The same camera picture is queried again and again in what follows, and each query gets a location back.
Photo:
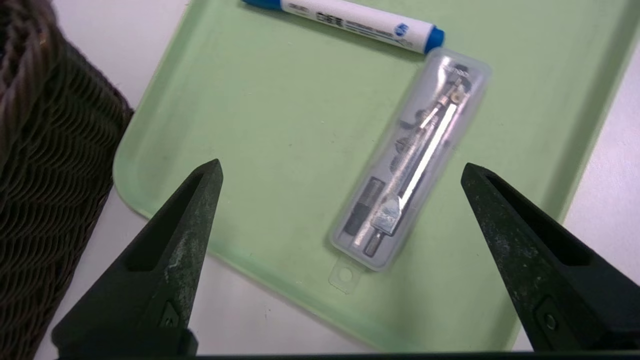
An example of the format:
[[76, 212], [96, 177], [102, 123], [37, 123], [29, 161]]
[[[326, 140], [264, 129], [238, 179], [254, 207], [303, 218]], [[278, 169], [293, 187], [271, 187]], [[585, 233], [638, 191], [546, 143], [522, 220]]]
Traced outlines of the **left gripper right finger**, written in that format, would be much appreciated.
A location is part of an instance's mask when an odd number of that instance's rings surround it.
[[631, 278], [493, 171], [469, 162], [461, 186], [534, 351], [638, 353]]

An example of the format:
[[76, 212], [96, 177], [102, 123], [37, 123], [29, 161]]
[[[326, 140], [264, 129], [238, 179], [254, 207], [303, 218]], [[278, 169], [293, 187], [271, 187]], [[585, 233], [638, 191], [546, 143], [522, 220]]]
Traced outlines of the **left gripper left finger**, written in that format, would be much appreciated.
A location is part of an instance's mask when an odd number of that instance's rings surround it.
[[190, 173], [51, 333], [60, 357], [194, 357], [190, 317], [224, 175]]

